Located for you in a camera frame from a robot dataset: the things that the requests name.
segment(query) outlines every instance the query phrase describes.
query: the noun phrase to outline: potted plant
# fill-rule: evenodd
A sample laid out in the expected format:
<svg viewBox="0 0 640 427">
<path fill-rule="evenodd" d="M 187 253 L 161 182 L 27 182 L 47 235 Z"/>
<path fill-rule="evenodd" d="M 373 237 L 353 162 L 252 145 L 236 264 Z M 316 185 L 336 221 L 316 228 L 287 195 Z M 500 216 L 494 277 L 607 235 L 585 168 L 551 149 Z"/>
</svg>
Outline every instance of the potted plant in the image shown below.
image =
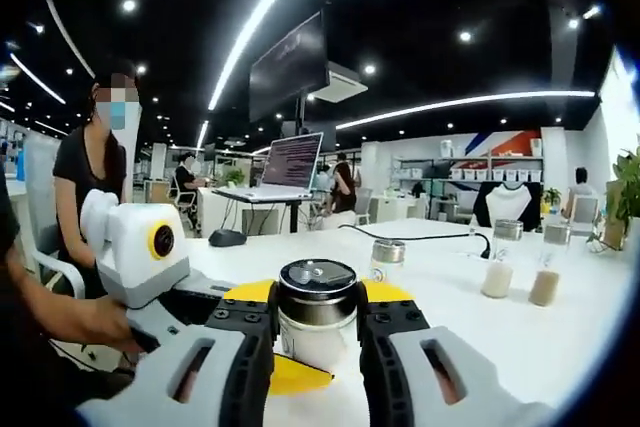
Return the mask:
<svg viewBox="0 0 640 427">
<path fill-rule="evenodd" d="M 542 194 L 542 213 L 548 214 L 552 207 L 560 205 L 560 191 L 553 187 L 545 190 Z"/>
<path fill-rule="evenodd" d="M 240 169 L 231 169 L 224 176 L 224 185 L 229 185 L 229 182 L 233 182 L 235 185 L 242 185 L 244 183 L 244 172 Z"/>
<path fill-rule="evenodd" d="M 613 164 L 617 180 L 607 184 L 607 240 L 617 249 L 626 241 L 625 250 L 634 251 L 640 236 L 640 147 L 626 154 Z"/>
</svg>

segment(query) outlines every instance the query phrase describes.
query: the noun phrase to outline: computer mouse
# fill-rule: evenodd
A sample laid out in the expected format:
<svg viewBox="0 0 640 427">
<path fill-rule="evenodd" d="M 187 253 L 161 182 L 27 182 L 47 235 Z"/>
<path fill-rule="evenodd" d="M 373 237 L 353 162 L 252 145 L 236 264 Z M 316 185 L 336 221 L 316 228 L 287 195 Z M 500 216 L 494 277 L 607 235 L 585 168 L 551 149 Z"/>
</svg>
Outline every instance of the computer mouse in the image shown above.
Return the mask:
<svg viewBox="0 0 640 427">
<path fill-rule="evenodd" d="M 215 230 L 209 237 L 209 245 L 211 247 L 233 247 L 234 245 L 244 245 L 246 242 L 246 235 L 229 229 Z"/>
</svg>

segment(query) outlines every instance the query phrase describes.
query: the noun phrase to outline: yellow camera ring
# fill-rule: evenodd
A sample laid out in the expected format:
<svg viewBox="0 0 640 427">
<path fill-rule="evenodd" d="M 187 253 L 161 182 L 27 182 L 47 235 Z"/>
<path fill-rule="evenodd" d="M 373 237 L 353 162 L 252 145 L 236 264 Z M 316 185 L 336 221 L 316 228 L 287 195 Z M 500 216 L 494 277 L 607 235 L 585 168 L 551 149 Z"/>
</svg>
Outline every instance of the yellow camera ring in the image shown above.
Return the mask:
<svg viewBox="0 0 640 427">
<path fill-rule="evenodd" d="M 155 260 L 167 257 L 173 250 L 174 242 L 173 230 L 166 221 L 156 222 L 149 230 L 147 247 L 151 257 Z"/>
</svg>

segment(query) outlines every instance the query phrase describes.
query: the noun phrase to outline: laptop screen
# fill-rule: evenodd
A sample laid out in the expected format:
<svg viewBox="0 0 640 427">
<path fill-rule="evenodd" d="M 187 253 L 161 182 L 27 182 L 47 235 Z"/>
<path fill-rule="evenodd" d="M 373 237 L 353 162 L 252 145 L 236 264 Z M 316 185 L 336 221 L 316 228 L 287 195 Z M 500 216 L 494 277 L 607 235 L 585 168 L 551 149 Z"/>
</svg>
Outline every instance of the laptop screen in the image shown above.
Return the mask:
<svg viewBox="0 0 640 427">
<path fill-rule="evenodd" d="M 310 189 L 321 143 L 322 133 L 273 142 L 262 183 Z"/>
</svg>

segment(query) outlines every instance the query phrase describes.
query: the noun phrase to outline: laptop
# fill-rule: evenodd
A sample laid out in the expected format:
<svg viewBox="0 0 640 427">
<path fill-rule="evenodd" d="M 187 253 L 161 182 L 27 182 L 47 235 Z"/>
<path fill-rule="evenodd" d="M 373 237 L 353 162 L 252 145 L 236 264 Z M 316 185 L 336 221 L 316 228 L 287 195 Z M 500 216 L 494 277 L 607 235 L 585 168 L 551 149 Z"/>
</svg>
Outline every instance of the laptop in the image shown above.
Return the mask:
<svg viewBox="0 0 640 427">
<path fill-rule="evenodd" d="M 319 132 L 273 141 L 259 187 L 221 187 L 213 191 L 254 203 L 310 200 L 323 135 Z"/>
</svg>

